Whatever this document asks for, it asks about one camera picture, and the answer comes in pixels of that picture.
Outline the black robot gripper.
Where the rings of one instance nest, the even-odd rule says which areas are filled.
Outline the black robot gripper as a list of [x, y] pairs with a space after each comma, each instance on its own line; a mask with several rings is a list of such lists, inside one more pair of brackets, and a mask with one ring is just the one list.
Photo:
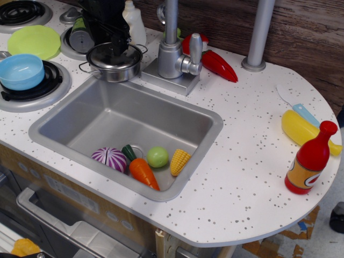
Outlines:
[[82, 17], [95, 46], [112, 43], [114, 55], [122, 55], [129, 47], [129, 25], [123, 18], [125, 1], [78, 1]]

